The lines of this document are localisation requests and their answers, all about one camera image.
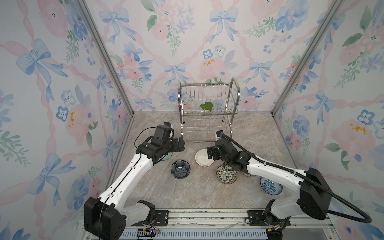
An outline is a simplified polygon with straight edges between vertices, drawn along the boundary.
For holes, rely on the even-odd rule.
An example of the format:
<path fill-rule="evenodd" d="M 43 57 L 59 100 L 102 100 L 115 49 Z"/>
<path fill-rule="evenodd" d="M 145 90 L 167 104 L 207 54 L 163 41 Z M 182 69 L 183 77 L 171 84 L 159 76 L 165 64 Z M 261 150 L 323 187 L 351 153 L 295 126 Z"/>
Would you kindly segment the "white bowl orange outside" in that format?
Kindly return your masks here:
<path fill-rule="evenodd" d="M 209 167 L 214 163 L 213 159 L 208 159 L 208 152 L 206 149 L 201 149 L 195 154 L 195 161 L 201 167 Z"/>

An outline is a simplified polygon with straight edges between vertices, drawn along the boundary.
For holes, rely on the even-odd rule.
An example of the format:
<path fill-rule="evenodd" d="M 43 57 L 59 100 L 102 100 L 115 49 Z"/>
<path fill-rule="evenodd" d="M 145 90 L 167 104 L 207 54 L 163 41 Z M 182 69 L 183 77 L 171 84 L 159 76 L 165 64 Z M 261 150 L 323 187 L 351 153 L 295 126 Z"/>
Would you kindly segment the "stainless steel dish rack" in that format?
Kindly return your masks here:
<path fill-rule="evenodd" d="M 227 83 L 218 78 L 194 84 L 179 81 L 178 103 L 184 140 L 215 142 L 217 131 L 232 137 L 233 121 L 239 113 L 240 93 L 234 78 Z"/>

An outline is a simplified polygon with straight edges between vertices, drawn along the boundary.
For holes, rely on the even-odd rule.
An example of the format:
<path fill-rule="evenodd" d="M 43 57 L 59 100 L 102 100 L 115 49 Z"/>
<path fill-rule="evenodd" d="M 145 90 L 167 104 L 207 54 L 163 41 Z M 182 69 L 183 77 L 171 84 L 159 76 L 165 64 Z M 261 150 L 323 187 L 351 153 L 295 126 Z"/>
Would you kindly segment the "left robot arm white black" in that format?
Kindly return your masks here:
<path fill-rule="evenodd" d="M 183 138 L 175 138 L 171 123 L 156 127 L 154 135 L 136 147 L 136 153 L 121 175 L 98 198 L 90 197 L 84 204 L 84 229 L 101 240 L 117 240 L 125 228 L 137 223 L 152 226 L 155 205 L 140 200 L 125 203 L 145 174 L 168 153 L 185 150 Z"/>

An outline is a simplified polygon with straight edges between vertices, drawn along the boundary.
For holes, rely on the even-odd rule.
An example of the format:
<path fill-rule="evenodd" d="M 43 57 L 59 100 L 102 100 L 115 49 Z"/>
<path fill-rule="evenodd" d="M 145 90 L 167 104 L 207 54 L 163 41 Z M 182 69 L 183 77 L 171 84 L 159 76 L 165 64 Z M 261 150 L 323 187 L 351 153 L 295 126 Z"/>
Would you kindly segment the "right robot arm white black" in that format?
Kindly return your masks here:
<path fill-rule="evenodd" d="M 299 177 L 301 174 L 329 189 L 319 171 L 291 169 L 266 161 L 245 149 L 237 150 L 233 141 L 227 137 L 217 140 L 213 147 L 207 148 L 207 152 L 209 159 L 222 160 L 237 172 L 263 177 L 294 192 L 285 199 L 269 201 L 263 212 L 264 221 L 268 225 L 276 225 L 288 217 L 300 215 L 307 215 L 316 220 L 324 220 L 327 217 L 331 196 Z"/>

